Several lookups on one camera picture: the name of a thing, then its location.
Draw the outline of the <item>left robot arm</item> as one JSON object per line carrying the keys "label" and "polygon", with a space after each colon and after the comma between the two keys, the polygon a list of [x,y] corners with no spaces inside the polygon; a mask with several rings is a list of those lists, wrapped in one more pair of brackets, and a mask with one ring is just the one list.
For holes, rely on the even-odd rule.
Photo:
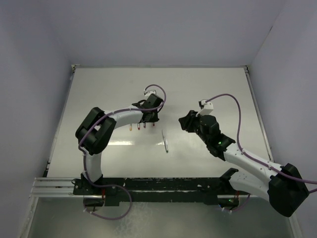
{"label": "left robot arm", "polygon": [[98,107],[92,108],[75,132],[78,149],[83,153],[84,188],[90,194],[97,194],[102,189],[103,177],[101,156],[106,149],[113,131],[132,124],[148,124],[159,121],[158,113],[166,99],[151,93],[147,98],[132,105],[111,112]]}

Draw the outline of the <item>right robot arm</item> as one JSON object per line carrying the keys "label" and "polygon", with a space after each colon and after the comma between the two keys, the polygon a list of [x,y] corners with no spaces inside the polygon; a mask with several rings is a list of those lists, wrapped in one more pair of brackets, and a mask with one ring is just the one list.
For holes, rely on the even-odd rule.
{"label": "right robot arm", "polygon": [[240,167],[220,182],[224,193],[239,190],[256,195],[285,217],[291,217],[309,196],[308,188],[294,165],[282,166],[249,154],[234,139],[221,133],[214,116],[201,116],[190,110],[178,121],[183,131],[197,134],[214,157]]}

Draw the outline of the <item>green-end white marker pen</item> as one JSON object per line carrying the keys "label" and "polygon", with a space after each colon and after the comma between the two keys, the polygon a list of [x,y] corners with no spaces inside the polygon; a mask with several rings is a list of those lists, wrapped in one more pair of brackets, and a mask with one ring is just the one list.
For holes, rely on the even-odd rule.
{"label": "green-end white marker pen", "polygon": [[162,134],[162,139],[163,139],[165,152],[168,153],[169,152],[168,143],[167,143],[167,138],[166,138],[166,134],[165,134],[164,130],[161,131],[161,134]]}

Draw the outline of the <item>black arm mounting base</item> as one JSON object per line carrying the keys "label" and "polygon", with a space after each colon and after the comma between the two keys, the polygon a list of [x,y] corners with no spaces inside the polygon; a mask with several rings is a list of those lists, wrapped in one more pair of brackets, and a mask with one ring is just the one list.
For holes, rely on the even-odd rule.
{"label": "black arm mounting base", "polygon": [[104,178],[91,185],[83,176],[72,180],[74,195],[88,207],[119,206],[121,202],[203,203],[235,208],[239,192],[229,183],[235,169],[219,178]]}

